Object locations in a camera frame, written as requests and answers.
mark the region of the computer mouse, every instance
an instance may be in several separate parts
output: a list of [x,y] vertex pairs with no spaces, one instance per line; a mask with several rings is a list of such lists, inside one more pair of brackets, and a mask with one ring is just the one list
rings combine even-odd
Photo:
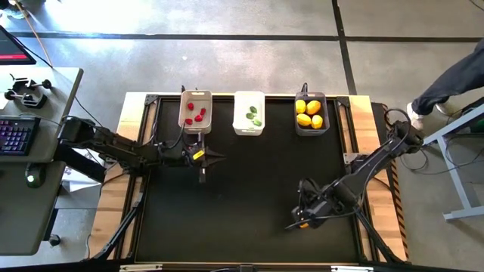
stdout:
[[25,169],[25,182],[30,188],[39,188],[45,181],[45,165],[29,163]]

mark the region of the keyboard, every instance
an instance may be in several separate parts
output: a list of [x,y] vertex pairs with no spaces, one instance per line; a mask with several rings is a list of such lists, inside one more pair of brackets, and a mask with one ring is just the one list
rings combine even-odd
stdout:
[[27,156],[40,118],[0,116],[0,156]]

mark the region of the lemon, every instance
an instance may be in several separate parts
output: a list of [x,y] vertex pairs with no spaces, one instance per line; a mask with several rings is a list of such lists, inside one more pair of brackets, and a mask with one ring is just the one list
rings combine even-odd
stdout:
[[318,114],[314,115],[311,119],[311,127],[314,129],[320,129],[323,126],[323,118]]
[[296,112],[297,113],[304,113],[306,111],[306,102],[304,100],[297,100],[296,101]]
[[297,115],[297,123],[302,126],[311,125],[311,118],[304,113],[300,113]]
[[321,102],[317,100],[313,100],[308,103],[308,106],[306,106],[306,113],[309,115],[313,115],[318,113],[318,111],[321,109]]

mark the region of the wooden table frame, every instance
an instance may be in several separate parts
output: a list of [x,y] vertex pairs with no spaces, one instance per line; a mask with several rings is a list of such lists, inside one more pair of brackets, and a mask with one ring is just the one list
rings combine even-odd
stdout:
[[[147,97],[148,94],[155,95],[174,95],[179,93],[135,93],[126,94],[123,111],[119,120],[117,133],[132,140],[150,140],[151,128],[153,127],[155,116],[157,116],[156,102]],[[291,96],[293,94],[267,94],[277,96]],[[341,129],[344,135],[345,151],[347,153],[371,153],[380,146],[374,122],[371,102],[368,96],[337,96],[343,104],[340,105]],[[115,167],[109,170],[106,179],[117,176],[121,173],[121,168]],[[381,171],[376,176],[387,184],[388,176],[385,171]],[[122,217],[129,211],[131,205],[138,198],[141,188],[142,178],[133,178],[124,175],[105,184],[102,188],[101,197],[98,203],[95,221],[92,228],[89,247],[91,252],[99,252],[106,242],[116,231]],[[370,181],[368,184],[368,209],[371,212],[371,221],[375,229],[382,236],[385,243],[402,260],[407,260],[408,252],[405,242],[405,226],[402,217],[402,205],[399,201],[398,183],[394,182],[396,189],[395,199],[392,193],[382,184]],[[133,226],[136,218],[126,231],[123,246],[117,247],[110,258],[128,258],[132,242],[137,237],[133,237]],[[366,230],[359,224],[362,251],[367,260],[378,259],[372,242],[368,239]]]

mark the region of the white container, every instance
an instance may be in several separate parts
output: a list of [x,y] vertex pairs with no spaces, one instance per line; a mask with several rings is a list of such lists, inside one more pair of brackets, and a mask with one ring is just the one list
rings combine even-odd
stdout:
[[[194,110],[189,110],[188,103],[194,104]],[[203,116],[202,122],[195,122],[195,116],[200,114],[202,108],[206,112]],[[209,134],[212,131],[212,92],[190,90],[183,91],[180,98],[180,113],[178,115],[178,125],[185,123],[187,118],[194,120],[192,125],[185,124],[184,131],[186,134]]]
[[[254,119],[262,125],[253,124],[253,120],[246,117],[250,107],[257,109]],[[265,127],[265,95],[261,91],[236,91],[234,95],[234,126],[235,133],[241,136],[259,136]]]

